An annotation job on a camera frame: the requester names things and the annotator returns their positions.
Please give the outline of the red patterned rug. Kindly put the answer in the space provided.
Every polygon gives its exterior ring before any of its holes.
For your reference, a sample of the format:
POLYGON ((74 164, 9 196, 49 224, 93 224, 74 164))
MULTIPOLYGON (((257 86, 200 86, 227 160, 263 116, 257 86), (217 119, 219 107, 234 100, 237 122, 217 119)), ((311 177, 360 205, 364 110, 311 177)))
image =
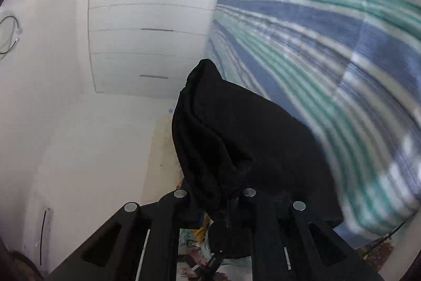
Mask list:
POLYGON ((376 272, 384 266, 395 246, 390 235, 385 235, 371 243, 358 248, 356 251, 376 272))

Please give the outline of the beige headboard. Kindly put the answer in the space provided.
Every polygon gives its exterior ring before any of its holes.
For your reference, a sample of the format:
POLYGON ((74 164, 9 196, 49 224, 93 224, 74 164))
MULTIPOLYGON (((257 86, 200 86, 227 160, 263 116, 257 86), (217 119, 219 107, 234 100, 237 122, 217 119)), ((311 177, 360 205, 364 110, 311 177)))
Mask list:
POLYGON ((142 205, 159 201, 182 183, 183 172, 173 144, 171 121, 172 116, 161 116, 156 121, 143 184, 142 205))

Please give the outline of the white wardrobe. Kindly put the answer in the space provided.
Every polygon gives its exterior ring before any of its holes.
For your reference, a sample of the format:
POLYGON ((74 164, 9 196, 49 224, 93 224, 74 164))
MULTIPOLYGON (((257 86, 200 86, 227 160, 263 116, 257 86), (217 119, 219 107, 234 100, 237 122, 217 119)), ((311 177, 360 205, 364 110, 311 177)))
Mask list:
POLYGON ((96 92, 176 98, 205 55, 216 0, 89 0, 96 92))

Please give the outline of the striped blue green bedsheet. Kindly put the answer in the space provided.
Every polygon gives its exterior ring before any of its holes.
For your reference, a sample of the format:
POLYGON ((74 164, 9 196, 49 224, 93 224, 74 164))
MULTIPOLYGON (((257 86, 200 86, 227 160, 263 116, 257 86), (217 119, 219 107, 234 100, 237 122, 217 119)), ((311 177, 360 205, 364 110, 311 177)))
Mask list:
POLYGON ((224 79, 318 138, 346 231, 374 238, 420 208, 420 0, 217 0, 224 79))

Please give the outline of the black pants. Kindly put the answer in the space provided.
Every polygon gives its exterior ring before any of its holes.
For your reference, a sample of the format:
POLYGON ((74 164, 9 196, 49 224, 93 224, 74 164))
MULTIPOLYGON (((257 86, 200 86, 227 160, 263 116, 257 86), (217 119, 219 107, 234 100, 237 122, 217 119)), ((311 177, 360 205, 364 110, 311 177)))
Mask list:
POLYGON ((223 79, 201 60, 179 94, 172 138, 185 180, 213 224, 210 250, 250 255, 237 214, 246 188, 289 193, 331 226, 343 221, 325 154, 310 129, 272 101, 223 79))

